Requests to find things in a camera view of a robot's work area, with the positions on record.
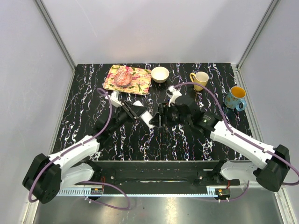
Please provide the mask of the white remote control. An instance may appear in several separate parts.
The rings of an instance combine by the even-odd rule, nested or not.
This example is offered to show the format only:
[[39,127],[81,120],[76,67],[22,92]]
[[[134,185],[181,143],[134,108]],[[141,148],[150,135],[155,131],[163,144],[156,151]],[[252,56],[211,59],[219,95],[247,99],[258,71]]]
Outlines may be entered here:
[[[143,106],[143,104],[140,102],[140,101],[135,101],[133,103],[133,105],[136,105],[136,106]],[[154,128],[155,126],[154,125],[151,125],[150,124],[150,120],[152,119],[152,115],[146,111],[144,112],[142,115],[141,115],[141,119],[144,121],[144,123],[148,126],[149,129],[152,129]]]

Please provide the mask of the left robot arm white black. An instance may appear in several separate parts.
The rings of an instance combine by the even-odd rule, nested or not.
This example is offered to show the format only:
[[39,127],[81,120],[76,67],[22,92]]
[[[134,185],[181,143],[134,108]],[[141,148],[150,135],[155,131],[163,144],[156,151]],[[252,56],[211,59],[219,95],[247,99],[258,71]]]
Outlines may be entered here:
[[39,154],[33,159],[22,182],[29,191],[30,202],[48,203],[61,189],[79,182],[88,181],[93,185],[99,183],[101,173],[95,165],[84,162],[77,166],[76,163],[97,153],[115,130],[126,122],[141,118],[148,128],[152,128],[152,115],[140,101],[117,105],[115,115],[109,114],[106,124],[98,133],[85,136],[59,153],[49,156]]

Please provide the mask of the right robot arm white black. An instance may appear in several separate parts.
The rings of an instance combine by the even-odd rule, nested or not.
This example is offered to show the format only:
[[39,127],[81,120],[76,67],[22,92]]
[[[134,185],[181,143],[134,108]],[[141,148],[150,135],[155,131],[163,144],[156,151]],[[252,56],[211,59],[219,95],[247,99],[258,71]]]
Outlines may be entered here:
[[223,185],[228,180],[256,181],[265,189],[278,192],[290,168],[289,149],[260,142],[228,125],[209,112],[185,104],[160,103],[149,124],[156,127],[186,125],[193,134],[219,142],[245,156],[248,162],[224,162],[213,172],[213,181]]

